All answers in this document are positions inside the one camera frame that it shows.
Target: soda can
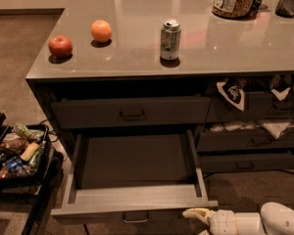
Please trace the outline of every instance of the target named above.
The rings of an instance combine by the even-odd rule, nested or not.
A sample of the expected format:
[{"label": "soda can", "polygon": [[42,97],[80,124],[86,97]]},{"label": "soda can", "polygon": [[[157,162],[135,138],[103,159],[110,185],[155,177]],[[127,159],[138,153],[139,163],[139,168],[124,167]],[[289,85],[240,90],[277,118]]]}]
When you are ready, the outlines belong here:
[{"label": "soda can", "polygon": [[175,19],[165,20],[161,29],[160,57],[164,60],[178,58],[180,25]]}]

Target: empty drawer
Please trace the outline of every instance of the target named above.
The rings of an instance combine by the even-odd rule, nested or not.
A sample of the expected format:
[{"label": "empty drawer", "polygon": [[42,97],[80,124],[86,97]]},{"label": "empty drawer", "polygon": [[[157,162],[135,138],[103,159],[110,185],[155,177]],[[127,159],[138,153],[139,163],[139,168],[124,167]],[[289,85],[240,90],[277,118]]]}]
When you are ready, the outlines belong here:
[{"label": "empty drawer", "polygon": [[239,119],[294,118],[294,101],[276,101],[274,95],[265,92],[245,94],[244,112],[231,106],[220,97],[213,97],[207,122]]},{"label": "empty drawer", "polygon": [[63,223],[131,221],[159,212],[216,207],[208,201],[190,131],[122,137],[78,135],[62,207]]},{"label": "empty drawer", "polygon": [[278,148],[294,148],[294,128],[277,140],[265,131],[211,132],[207,130],[200,133],[197,146],[200,152]]},{"label": "empty drawer", "polygon": [[210,98],[200,96],[64,100],[51,108],[64,129],[204,122]]}]

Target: closed drawer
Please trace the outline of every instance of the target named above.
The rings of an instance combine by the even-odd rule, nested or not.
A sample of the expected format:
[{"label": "closed drawer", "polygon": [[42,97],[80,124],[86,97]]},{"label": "closed drawer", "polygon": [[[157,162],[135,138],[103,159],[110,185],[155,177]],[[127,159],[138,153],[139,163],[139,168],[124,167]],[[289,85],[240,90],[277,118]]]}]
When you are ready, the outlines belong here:
[{"label": "closed drawer", "polygon": [[206,130],[200,133],[197,146],[200,152],[278,148],[294,148],[294,128],[277,140],[264,131],[211,132]]},{"label": "closed drawer", "polygon": [[[143,221],[161,217],[161,212],[217,204],[207,198],[190,131],[99,138],[78,135],[62,207],[51,214],[70,224]],[[141,211],[141,217],[135,217]]]},{"label": "closed drawer", "polygon": [[51,105],[64,129],[204,122],[211,99],[200,96],[63,100]]},{"label": "closed drawer", "polygon": [[294,99],[276,101],[271,93],[249,92],[245,93],[245,107],[242,112],[223,98],[215,96],[212,98],[207,122],[260,118],[294,118]]}]

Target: countertop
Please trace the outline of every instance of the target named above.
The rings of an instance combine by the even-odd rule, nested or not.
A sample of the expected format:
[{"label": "countertop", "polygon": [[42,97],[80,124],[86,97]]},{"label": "countertop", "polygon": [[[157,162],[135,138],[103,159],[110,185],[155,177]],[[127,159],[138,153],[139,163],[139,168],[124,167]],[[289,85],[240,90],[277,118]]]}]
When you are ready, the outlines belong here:
[{"label": "countertop", "polygon": [[[294,71],[294,18],[275,14],[278,0],[256,17],[226,20],[212,13],[213,0],[71,0],[27,79],[113,78]],[[176,18],[182,34],[179,60],[161,62],[162,22]],[[108,46],[95,47],[96,20],[112,29]],[[48,41],[63,34],[73,56],[50,62]]]}]

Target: orange fruit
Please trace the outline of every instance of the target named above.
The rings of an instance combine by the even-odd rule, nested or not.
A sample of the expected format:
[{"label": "orange fruit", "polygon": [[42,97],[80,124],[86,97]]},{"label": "orange fruit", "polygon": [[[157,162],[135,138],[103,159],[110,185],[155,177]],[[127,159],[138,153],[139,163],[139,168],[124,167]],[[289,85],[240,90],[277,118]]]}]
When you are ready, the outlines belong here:
[{"label": "orange fruit", "polygon": [[99,43],[108,42],[111,39],[112,29],[108,22],[103,20],[95,21],[91,25],[92,37]]}]

